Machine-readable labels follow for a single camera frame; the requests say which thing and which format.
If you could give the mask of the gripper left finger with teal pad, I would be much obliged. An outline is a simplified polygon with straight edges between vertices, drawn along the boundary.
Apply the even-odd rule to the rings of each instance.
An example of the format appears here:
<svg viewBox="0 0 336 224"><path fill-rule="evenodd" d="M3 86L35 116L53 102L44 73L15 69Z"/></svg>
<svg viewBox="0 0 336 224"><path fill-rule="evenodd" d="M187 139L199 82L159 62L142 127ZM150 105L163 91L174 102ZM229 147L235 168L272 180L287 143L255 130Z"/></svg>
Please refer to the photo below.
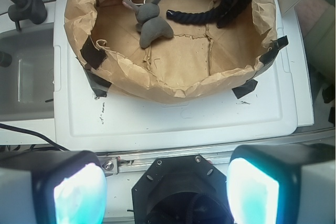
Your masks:
<svg viewBox="0 0 336 224"><path fill-rule="evenodd" d="M91 151L1 154L1 223L102 223L107 180Z"/></svg>

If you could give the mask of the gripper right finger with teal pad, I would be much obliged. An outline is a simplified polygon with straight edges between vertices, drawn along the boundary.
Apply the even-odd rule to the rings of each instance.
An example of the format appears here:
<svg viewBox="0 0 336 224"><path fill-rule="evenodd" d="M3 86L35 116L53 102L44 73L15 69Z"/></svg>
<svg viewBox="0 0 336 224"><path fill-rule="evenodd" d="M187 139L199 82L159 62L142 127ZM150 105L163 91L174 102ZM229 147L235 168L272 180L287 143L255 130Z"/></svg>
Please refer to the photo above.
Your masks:
<svg viewBox="0 0 336 224"><path fill-rule="evenodd" d="M335 223L335 147L240 145L226 188L236 223Z"/></svg>

